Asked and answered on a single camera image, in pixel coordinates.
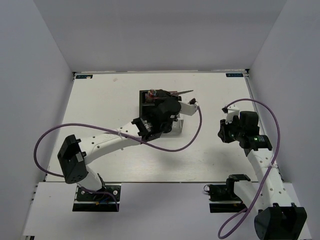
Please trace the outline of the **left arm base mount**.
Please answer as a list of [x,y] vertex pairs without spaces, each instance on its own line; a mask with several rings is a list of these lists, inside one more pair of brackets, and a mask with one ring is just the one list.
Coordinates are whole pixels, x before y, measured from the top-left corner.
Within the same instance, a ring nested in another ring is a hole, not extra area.
[[77,187],[73,202],[73,212],[118,212],[120,208],[121,184],[105,185],[103,192],[89,193]]

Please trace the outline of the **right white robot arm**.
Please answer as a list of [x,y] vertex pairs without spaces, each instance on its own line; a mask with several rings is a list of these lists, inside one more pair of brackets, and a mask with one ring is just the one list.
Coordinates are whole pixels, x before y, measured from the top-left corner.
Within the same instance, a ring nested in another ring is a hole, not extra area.
[[226,195],[244,203],[246,213],[255,213],[254,230],[260,240],[297,240],[307,220],[304,207],[288,194],[275,165],[276,154],[266,135],[260,134],[259,116],[254,111],[224,109],[218,136],[224,143],[238,142],[259,182],[255,188],[245,174],[226,180]]

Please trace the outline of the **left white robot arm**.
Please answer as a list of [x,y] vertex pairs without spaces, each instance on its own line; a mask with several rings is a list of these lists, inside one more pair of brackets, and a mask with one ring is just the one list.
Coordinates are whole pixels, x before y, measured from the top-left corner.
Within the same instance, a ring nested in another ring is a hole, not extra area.
[[83,139],[73,134],[67,136],[57,154],[65,182],[83,186],[96,200],[103,198],[106,187],[89,164],[106,154],[156,140],[170,132],[181,110],[180,100],[176,91],[151,89],[146,93],[144,113],[117,128],[114,134],[104,132]]

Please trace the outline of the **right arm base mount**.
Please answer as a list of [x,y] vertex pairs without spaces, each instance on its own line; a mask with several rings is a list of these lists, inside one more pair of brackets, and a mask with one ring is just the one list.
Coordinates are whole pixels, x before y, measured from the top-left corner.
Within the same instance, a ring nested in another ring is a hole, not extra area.
[[210,213],[238,213],[246,208],[243,201],[235,194],[235,182],[251,179],[246,174],[231,174],[223,184],[206,184],[203,191],[209,196]]

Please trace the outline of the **black handled scissors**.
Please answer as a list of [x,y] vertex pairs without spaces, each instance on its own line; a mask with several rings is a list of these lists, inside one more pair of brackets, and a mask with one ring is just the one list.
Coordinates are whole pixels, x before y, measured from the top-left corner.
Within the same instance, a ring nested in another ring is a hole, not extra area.
[[180,96],[180,95],[187,94],[187,93],[191,93],[191,92],[193,92],[193,90],[170,91],[169,93],[170,93],[172,96]]

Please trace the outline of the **crayon bottle with pink cap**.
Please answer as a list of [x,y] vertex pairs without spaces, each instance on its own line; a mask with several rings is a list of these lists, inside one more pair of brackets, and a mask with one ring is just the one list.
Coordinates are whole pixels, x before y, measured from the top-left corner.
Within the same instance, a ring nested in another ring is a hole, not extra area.
[[157,91],[155,89],[150,89],[147,91],[145,102],[152,103],[154,102],[156,97],[157,97]]

